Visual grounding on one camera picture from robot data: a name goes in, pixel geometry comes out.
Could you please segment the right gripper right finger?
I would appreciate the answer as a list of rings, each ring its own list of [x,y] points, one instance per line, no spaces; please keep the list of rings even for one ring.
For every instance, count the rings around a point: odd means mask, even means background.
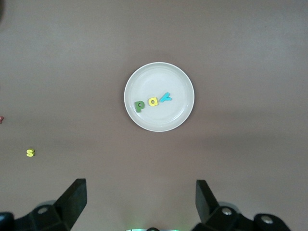
[[[283,220],[272,214],[257,214],[250,220],[227,205],[219,205],[205,180],[196,181],[195,205],[201,222],[194,231],[289,231]]]

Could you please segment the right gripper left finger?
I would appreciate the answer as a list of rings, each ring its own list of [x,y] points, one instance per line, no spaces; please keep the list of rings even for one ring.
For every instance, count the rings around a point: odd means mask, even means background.
[[[15,219],[11,212],[0,213],[2,231],[69,231],[87,204],[85,179],[76,179],[52,204],[41,205]]]

